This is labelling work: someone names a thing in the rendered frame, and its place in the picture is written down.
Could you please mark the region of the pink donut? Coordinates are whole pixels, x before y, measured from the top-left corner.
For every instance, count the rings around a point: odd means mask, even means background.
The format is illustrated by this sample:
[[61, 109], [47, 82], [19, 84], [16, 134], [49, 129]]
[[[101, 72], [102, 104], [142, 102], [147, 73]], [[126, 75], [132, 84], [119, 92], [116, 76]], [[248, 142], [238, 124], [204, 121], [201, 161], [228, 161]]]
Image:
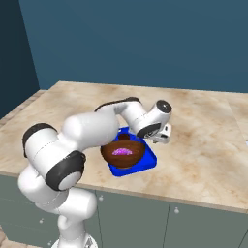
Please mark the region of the pink donut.
[[133, 154], [132, 150], [130, 150], [128, 148], [124, 148], [124, 147], [117, 148], [112, 152], [112, 155], [114, 155], [114, 156], [119, 156], [119, 155], [128, 156], [128, 155], [132, 155], [132, 154]]

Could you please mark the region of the grey drawer front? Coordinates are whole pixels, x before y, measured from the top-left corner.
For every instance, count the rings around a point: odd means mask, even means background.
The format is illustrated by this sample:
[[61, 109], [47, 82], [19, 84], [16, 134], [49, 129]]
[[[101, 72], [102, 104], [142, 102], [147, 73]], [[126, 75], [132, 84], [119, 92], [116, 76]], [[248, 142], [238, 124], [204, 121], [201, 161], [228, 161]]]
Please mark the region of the grey drawer front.
[[0, 175], [0, 199], [32, 204], [19, 190], [17, 178]]
[[50, 248], [59, 238], [57, 219], [34, 204], [0, 199], [0, 226], [11, 241]]

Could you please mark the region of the brown bowl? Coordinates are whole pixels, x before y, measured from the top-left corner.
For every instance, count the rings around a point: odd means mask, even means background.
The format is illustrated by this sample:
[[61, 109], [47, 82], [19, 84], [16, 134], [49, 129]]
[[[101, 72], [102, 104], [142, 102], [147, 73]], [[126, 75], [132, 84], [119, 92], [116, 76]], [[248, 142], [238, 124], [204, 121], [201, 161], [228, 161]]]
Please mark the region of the brown bowl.
[[[121, 148], [121, 147], [132, 150], [133, 154], [128, 155], [128, 156], [112, 155], [112, 152], [115, 149]], [[145, 151], [145, 145], [142, 142], [134, 141], [134, 140], [113, 141], [101, 147], [101, 154], [103, 158], [105, 159], [105, 161], [121, 169], [129, 168], [133, 166], [134, 164], [136, 164], [137, 162], [139, 162], [144, 155], [144, 151]]]

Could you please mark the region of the blue tray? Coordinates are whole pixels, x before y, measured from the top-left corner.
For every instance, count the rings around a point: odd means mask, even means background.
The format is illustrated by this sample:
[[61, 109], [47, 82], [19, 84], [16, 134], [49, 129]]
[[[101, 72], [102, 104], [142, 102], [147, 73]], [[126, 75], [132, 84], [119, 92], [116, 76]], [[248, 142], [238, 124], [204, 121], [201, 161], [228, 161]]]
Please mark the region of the blue tray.
[[121, 177], [121, 176], [129, 175], [129, 174], [134, 174], [134, 173], [140, 172], [140, 171], [150, 170], [150, 169], [153, 169], [156, 167], [157, 157], [153, 153], [151, 148], [148, 146], [148, 144], [144, 141], [144, 139], [139, 138], [136, 135], [131, 134], [129, 132], [129, 127], [122, 127], [119, 129], [119, 131], [118, 131], [118, 133], [117, 133], [117, 135], [113, 141], [118, 141], [118, 135], [119, 134], [129, 134], [130, 140], [142, 142], [145, 145], [145, 151], [144, 151], [143, 157], [141, 158], [141, 160], [139, 162], [137, 162], [133, 166], [126, 168], [126, 169], [117, 168], [117, 167], [115, 167], [115, 166], [113, 166], [107, 162], [109, 169], [114, 176]]

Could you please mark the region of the grey cupboard door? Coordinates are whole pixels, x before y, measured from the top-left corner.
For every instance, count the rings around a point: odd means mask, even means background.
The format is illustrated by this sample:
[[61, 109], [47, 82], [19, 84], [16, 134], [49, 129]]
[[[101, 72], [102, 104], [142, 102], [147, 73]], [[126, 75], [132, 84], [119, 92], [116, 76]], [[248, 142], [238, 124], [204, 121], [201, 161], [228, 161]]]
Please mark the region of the grey cupboard door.
[[171, 202], [164, 248], [238, 248], [247, 230], [245, 214]]
[[166, 201], [97, 191], [103, 248], [163, 248]]

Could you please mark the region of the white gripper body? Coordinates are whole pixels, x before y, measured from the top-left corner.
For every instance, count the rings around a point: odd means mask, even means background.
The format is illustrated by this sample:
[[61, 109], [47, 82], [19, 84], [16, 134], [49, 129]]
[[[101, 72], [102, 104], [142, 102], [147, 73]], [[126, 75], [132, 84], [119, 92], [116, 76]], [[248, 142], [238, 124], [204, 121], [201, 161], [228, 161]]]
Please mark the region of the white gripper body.
[[166, 134], [163, 133], [157, 133], [155, 136], [150, 137], [150, 139], [154, 142], [154, 143], [163, 143], [166, 144], [170, 141], [170, 137]]

